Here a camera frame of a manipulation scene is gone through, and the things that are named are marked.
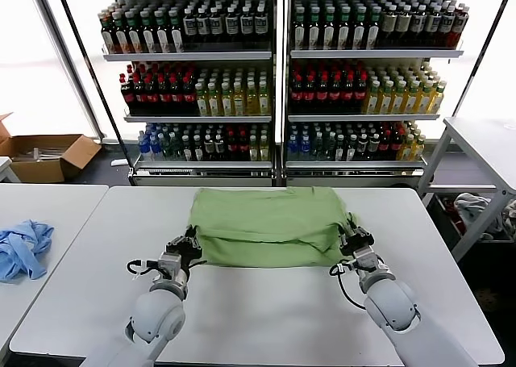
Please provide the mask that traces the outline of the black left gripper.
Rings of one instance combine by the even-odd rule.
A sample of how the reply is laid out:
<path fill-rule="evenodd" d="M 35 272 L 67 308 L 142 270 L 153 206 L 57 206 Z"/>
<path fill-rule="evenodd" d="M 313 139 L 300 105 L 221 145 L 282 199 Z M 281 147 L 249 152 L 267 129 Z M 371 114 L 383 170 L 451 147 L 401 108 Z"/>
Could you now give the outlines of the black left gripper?
<path fill-rule="evenodd" d="M 166 246 L 167 253 L 181 257 L 181 262 L 189 265 L 191 261 L 202 258 L 202 248 L 197 238 L 197 227 L 188 226 L 184 234 L 170 240 Z"/>

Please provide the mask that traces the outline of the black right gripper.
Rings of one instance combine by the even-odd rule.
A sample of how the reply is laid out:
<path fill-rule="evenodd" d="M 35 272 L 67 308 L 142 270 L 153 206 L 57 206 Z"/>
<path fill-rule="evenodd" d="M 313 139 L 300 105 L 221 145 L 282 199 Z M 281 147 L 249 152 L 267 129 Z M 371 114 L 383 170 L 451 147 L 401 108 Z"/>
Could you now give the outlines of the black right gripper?
<path fill-rule="evenodd" d="M 354 256 L 354 252 L 374 244 L 371 233 L 359 226 L 353 217 L 338 225 L 339 250 L 343 256 Z"/>

